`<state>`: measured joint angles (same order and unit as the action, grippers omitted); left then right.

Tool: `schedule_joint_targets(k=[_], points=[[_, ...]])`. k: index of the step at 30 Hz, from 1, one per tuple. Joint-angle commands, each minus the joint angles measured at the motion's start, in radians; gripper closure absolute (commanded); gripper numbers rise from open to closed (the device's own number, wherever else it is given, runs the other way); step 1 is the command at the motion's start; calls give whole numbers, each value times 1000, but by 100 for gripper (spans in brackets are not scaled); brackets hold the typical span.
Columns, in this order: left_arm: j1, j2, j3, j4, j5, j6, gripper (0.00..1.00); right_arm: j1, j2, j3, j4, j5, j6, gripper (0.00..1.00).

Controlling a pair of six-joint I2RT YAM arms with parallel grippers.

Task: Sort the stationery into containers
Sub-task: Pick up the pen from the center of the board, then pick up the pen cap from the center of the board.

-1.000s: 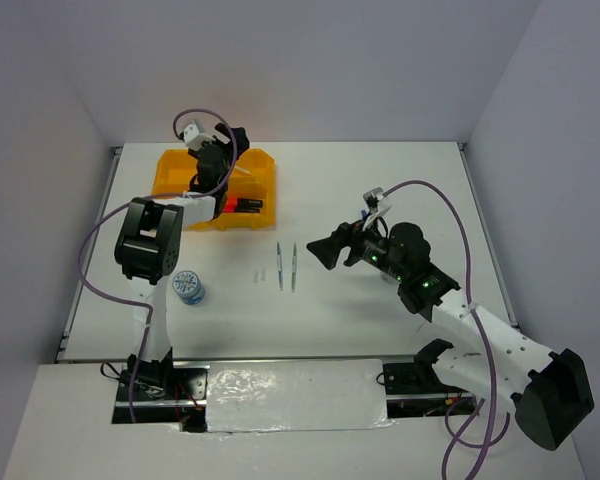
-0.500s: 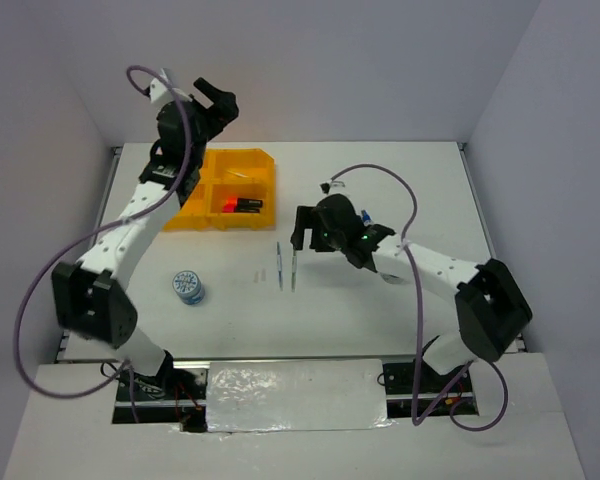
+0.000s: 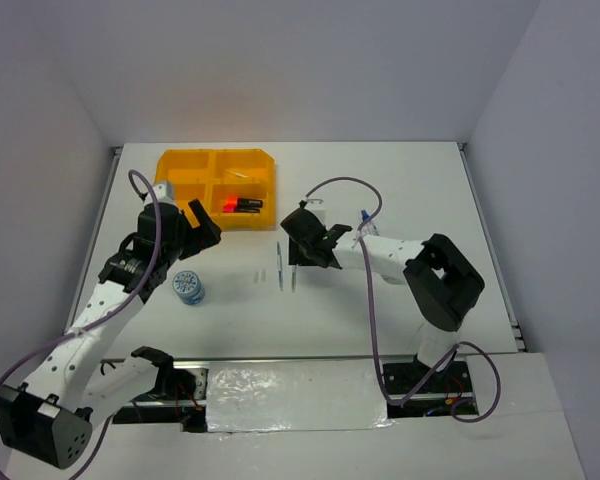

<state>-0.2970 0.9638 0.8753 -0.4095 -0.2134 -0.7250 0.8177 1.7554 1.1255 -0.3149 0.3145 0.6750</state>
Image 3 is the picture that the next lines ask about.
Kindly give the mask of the black orange-tip highlighter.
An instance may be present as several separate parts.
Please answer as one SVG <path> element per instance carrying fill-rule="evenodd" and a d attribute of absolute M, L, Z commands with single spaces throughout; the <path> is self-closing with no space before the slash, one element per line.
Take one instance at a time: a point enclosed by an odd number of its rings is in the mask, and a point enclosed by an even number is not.
<path fill-rule="evenodd" d="M 260 199 L 231 197 L 228 198 L 224 206 L 226 208 L 256 208 L 260 209 L 263 207 L 264 202 Z"/>

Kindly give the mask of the yellow clear pen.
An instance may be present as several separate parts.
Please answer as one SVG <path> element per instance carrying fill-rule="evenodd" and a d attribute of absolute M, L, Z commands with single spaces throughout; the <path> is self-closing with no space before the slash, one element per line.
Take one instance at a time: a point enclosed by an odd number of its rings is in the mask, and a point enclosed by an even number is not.
<path fill-rule="evenodd" d="M 249 175 L 247 175 L 245 173 L 242 173 L 242 172 L 238 172 L 238 171 L 234 171 L 234 170 L 225 170 L 225 173 L 228 174 L 228 175 L 235 176 L 235 177 L 240 178 L 240 179 L 253 180 L 253 177 L 251 177 L 251 176 L 249 176 Z"/>

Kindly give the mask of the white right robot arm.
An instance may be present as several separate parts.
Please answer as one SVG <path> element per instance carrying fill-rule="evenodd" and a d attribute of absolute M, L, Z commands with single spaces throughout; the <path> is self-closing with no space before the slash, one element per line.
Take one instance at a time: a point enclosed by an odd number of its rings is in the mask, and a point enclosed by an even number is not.
<path fill-rule="evenodd" d="M 416 383 L 437 391 L 449 377 L 442 357 L 456 344 L 467 313 L 476 305 L 485 282 L 450 238 L 406 241 L 369 235 L 351 226 L 326 227 L 307 208 L 298 208 L 281 222 L 301 260 L 311 266 L 370 270 L 397 285 L 409 287 L 426 321 L 416 353 Z"/>

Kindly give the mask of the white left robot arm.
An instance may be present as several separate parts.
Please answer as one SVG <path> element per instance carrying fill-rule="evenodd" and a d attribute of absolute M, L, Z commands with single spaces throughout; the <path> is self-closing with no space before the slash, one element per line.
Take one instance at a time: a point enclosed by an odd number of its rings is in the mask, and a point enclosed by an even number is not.
<path fill-rule="evenodd" d="M 141 395 L 162 399 L 194 375 L 171 355 L 148 346 L 133 350 L 113 371 L 97 371 L 125 326 L 165 282 L 169 268 L 217 245 L 221 229 L 201 202 L 188 204 L 192 226 L 166 182 L 153 186 L 137 227 L 106 262 L 85 308 L 61 343 L 17 386 L 0 381 L 3 444 L 64 470 L 84 454 L 93 430 Z"/>

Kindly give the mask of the black pink-tip highlighter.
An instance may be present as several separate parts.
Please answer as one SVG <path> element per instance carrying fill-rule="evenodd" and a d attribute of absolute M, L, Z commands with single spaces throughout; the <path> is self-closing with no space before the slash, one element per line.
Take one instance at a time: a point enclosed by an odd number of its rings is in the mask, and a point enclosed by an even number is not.
<path fill-rule="evenodd" d="M 224 214 L 259 214 L 260 208 L 244 207 L 244 206 L 225 206 L 222 210 Z"/>

